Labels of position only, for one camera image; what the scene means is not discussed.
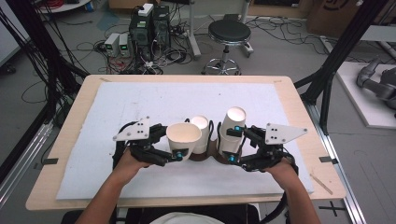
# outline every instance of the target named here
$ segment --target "hand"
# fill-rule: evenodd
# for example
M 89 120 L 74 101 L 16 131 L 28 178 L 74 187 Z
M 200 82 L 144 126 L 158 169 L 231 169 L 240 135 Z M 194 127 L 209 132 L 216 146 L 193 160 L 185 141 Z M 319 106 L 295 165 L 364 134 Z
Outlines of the hand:
M 286 158 L 283 158 L 277 165 L 264 169 L 264 171 L 270 173 L 284 190 L 290 189 L 296 186 L 296 184 L 301 184 L 299 177 Z
M 117 164 L 116 168 L 113 170 L 109 179 L 114 181 L 113 183 L 125 186 L 131 179 L 137 174 L 137 172 L 142 167 L 150 166 L 149 163 L 141 162 L 135 159 L 131 155 L 129 147 L 125 148 L 125 151 Z

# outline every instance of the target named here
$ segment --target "white paper cup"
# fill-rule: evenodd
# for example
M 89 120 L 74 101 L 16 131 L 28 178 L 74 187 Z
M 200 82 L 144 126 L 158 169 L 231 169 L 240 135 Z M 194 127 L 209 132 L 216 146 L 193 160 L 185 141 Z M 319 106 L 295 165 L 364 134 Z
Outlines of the white paper cup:
M 241 145 L 242 138 L 237 138 L 236 140 L 230 140 L 224 138 L 222 134 L 220 134 L 220 147 L 219 147 L 219 139 L 217 142 L 217 146 L 219 147 L 219 154 L 222 156 L 223 151 L 228 151 L 232 153 L 237 153 L 239 146 Z
M 166 136 L 171 151 L 182 148 L 189 149 L 187 155 L 183 157 L 183 161 L 189 158 L 201 135 L 201 130 L 191 123 L 176 123 L 166 128 Z
M 221 123 L 220 133 L 227 139 L 236 141 L 239 137 L 227 135 L 228 129 L 234 129 L 235 126 L 245 127 L 247 114 L 244 109 L 238 106 L 231 107 Z
M 191 119 L 191 123 L 195 124 L 202 133 L 192 153 L 202 154 L 206 152 L 207 138 L 209 137 L 209 121 L 205 116 L 199 115 Z

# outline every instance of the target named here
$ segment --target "gray floor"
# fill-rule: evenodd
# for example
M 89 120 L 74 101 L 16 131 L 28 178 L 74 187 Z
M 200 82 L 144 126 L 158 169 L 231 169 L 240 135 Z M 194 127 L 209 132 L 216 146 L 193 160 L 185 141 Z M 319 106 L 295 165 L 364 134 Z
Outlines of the gray floor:
M 101 7 L 93 13 L 76 9 L 57 15 L 57 19 L 60 21 L 72 23 L 92 21 L 92 23 L 82 25 L 59 24 L 62 35 L 70 49 L 87 49 L 90 44 L 78 44 L 94 43 L 105 39 L 105 35 L 112 32 L 126 31 L 128 26 L 125 24 L 129 23 L 129 15 L 114 14 L 108 11 L 105 5 L 101 3 Z M 208 17 L 197 18 L 195 20 L 196 27 L 201 26 L 201 24 L 203 24 L 203 27 L 196 33 L 205 34 L 209 21 L 211 19 Z M 288 39 L 298 37 L 291 33 L 299 32 L 302 36 L 309 35 L 305 31 L 304 21 L 298 22 L 302 26 L 290 25 L 290 33 L 287 33 L 287 27 L 283 26 L 285 36 Z M 113 24 L 122 25 L 108 29 Z M 241 50 L 232 49 L 230 57 L 235 59 L 242 67 L 243 75 L 288 76 L 293 81 L 297 81 L 317 71 L 326 60 L 326 55 L 318 54 L 313 45 L 295 45 L 285 40 L 276 39 L 273 35 L 282 37 L 279 28 L 268 31 L 268 33 L 259 28 L 252 28 L 250 44 L 255 52 L 249 58 Z M 53 38 L 59 49 L 64 49 L 59 39 L 55 36 Z M 163 69 L 165 74 L 199 75 L 203 65 L 209 59 L 220 56 L 222 46 L 215 44 L 206 35 L 198 35 L 196 38 L 203 54 L 201 59 L 184 65 L 169 65 Z M 308 38 L 307 42 L 313 43 L 317 51 L 324 52 L 323 46 L 316 39 Z M 363 62 L 363 60 L 369 61 L 375 55 L 380 55 L 384 62 L 395 63 L 390 61 L 389 56 L 374 45 L 374 43 L 359 43 L 351 53 L 353 58 L 348 59 L 354 61 L 354 58 L 357 58 Z M 104 73 L 103 69 L 100 69 L 105 66 L 102 56 L 88 51 L 75 50 L 73 52 L 78 59 L 81 59 L 81 64 L 91 74 Z M 0 139 L 3 145 L 0 162 L 3 162 L 9 151 L 14 148 L 43 106 L 43 103 L 28 104 L 21 99 L 23 92 L 39 81 L 27 58 L 22 53 L 18 53 L 11 59 L 11 62 L 17 68 L 17 73 L 10 75 L 2 69 L 0 76 L 0 100 L 5 103 L 0 107 Z M 23 95 L 23 99 L 29 102 L 45 99 L 43 85 L 33 86 Z M 40 161 L 41 155 L 58 131 L 56 128 L 52 132 L 49 141 L 35 158 L 31 169 L 26 172 L 5 206 L 0 210 L 0 223 L 61 222 L 65 211 L 31 212 L 26 210 L 24 206 L 39 175 L 39 170 L 34 169 L 33 166 Z M 396 211 L 396 193 L 394 191 L 396 173 L 393 172 L 392 168 L 395 167 L 393 160 L 396 157 L 396 151 L 393 141 L 396 132 L 366 128 L 336 78 L 333 82 L 329 132 L 367 223 L 394 223 L 394 220 L 396 220 L 396 214 L 394 213 Z M 331 203 L 341 210 L 334 212 L 330 209 L 319 209 L 320 207 L 331 207 Z M 314 204 L 323 223 L 350 223 L 347 212 L 342 210 L 345 208 L 342 201 L 315 201 Z M 275 203 L 261 203 L 262 216 L 272 211 L 275 206 Z M 274 223 L 284 223 L 284 218 L 279 217 Z

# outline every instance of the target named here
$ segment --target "lab floor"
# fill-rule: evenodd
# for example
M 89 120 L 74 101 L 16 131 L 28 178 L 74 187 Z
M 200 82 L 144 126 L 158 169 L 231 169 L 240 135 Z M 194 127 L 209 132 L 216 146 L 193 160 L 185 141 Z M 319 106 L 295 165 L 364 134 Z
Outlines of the lab floor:
M 126 32 L 129 14 L 114 13 L 100 2 L 94 12 L 82 8 L 55 15 L 65 43 L 79 62 L 91 74 L 105 74 L 106 64 L 102 55 L 91 51 L 92 44 L 105 40 L 113 32 Z M 166 75 L 201 75 L 203 66 L 212 58 L 220 57 L 223 46 L 214 43 L 206 34 L 212 18 L 195 18 L 196 39 L 202 52 L 199 60 L 186 64 L 170 64 L 163 68 Z M 46 25 L 63 55 L 64 46 Z M 305 30 L 305 21 L 262 18 L 250 22 L 252 37 L 249 41 L 254 53 L 248 58 L 240 49 L 231 49 L 230 58 L 238 62 L 242 75 L 288 76 L 294 82 L 316 72 L 327 57 L 325 48 L 315 35 Z M 350 62 L 369 62 L 379 55 L 383 62 L 395 64 L 388 54 L 374 42 L 360 42 L 347 58 Z M 0 162 L 15 147 L 23 133 L 44 105 L 44 85 L 40 83 L 32 65 L 22 52 L 10 62 L 15 74 L 4 68 L 0 74 Z M 395 130 L 366 128 L 348 95 L 335 77 L 328 118 L 328 130 L 346 177 L 357 198 L 366 223 L 394 223 L 396 220 L 396 172 L 393 169 Z M 55 139 L 59 128 L 55 127 L 48 141 L 41 148 L 31 167 L 0 210 L 0 223 L 60 223 L 66 211 L 32 212 L 25 208 L 26 200 L 40 173 L 35 168 L 48 154 L 47 148 Z M 277 203 L 260 203 L 262 217 L 271 212 Z M 322 223 L 352 223 L 343 201 L 314 201 Z M 285 223 L 279 216 L 273 223 Z

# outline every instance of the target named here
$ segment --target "black pole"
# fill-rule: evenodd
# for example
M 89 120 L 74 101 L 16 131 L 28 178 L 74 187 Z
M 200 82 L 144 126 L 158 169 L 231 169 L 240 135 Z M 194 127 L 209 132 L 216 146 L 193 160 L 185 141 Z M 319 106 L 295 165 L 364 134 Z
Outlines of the black pole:
M 303 101 L 311 105 L 316 103 L 323 92 L 319 124 L 325 134 L 328 134 L 327 117 L 332 79 L 387 2 L 388 0 L 365 0 L 319 70 L 315 74 L 294 83 L 296 88 L 311 83 L 306 92 L 301 95 Z

